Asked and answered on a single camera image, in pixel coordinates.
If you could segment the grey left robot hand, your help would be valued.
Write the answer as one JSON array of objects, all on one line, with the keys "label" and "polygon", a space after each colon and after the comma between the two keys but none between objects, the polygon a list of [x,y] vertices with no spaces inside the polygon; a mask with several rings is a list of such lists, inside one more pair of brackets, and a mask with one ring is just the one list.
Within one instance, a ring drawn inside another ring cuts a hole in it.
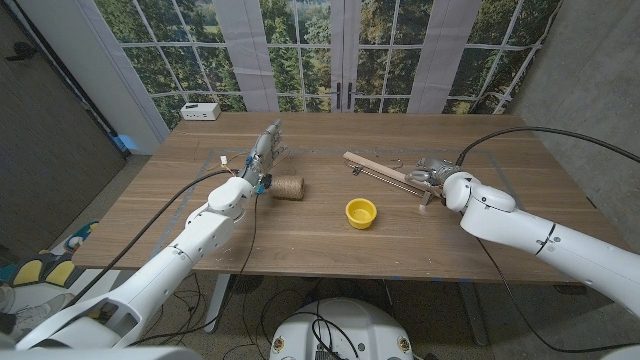
[{"label": "grey left robot hand", "polygon": [[258,137],[239,176],[257,187],[262,178],[269,174],[274,162],[287,150],[286,145],[281,145],[281,140],[281,120],[276,119]]}]

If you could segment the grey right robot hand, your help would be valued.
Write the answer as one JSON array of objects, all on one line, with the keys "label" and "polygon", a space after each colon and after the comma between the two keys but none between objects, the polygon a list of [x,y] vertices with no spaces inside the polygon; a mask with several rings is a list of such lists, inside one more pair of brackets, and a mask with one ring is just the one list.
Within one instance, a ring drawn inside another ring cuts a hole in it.
[{"label": "grey right robot hand", "polygon": [[421,158],[415,168],[405,176],[405,180],[415,184],[440,186],[449,176],[460,170],[459,166],[444,159]]}]

